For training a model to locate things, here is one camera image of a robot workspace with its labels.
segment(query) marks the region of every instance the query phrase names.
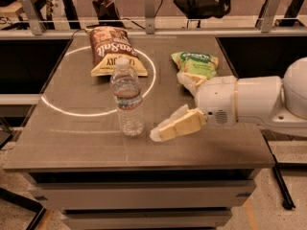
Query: speaker grille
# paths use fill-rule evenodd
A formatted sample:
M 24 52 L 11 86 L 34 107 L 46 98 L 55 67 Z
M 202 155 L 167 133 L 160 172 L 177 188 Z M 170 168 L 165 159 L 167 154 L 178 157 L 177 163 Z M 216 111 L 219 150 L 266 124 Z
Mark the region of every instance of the speaker grille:
M 216 117 L 217 123 L 220 124 L 220 125 L 224 125 L 228 121 L 227 113 L 222 111 L 222 110 L 217 111 L 215 117 Z

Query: bottle label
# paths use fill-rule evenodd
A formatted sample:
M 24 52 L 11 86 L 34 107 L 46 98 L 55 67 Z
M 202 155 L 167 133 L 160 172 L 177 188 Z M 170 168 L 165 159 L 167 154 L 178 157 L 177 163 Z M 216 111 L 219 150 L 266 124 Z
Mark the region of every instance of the bottle label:
M 135 96 L 121 97 L 114 96 L 115 103 L 122 110 L 133 110 L 143 102 L 141 93 L 138 92 Z

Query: green snack bag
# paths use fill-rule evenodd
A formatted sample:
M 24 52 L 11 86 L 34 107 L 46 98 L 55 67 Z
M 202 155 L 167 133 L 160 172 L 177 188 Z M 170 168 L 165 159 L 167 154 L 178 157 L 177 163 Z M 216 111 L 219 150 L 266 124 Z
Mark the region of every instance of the green snack bag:
M 206 76 L 209 80 L 217 77 L 216 69 L 219 59 L 205 53 L 177 52 L 172 54 L 172 59 L 179 72 Z

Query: clear plastic bottle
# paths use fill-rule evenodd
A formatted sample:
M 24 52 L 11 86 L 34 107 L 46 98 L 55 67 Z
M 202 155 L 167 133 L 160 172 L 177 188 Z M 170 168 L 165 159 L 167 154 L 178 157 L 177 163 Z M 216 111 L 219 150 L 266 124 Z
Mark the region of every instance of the clear plastic bottle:
M 136 136 L 144 129 L 143 98 L 136 71 L 126 57 L 115 61 L 116 68 L 110 84 L 114 94 L 120 128 L 128 136 Z

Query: table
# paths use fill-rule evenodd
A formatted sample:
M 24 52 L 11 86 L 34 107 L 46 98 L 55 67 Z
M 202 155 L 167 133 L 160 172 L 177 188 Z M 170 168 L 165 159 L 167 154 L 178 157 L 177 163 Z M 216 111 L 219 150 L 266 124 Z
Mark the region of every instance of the table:
M 155 143 L 150 131 L 184 104 L 170 54 L 205 52 L 231 71 L 214 35 L 129 34 L 148 69 L 140 78 L 145 131 L 119 130 L 108 77 L 92 78 L 87 35 L 77 34 L 21 133 L 4 169 L 25 173 L 44 207 L 62 212 L 71 229 L 216 228 L 274 164 L 258 127 L 205 126 Z

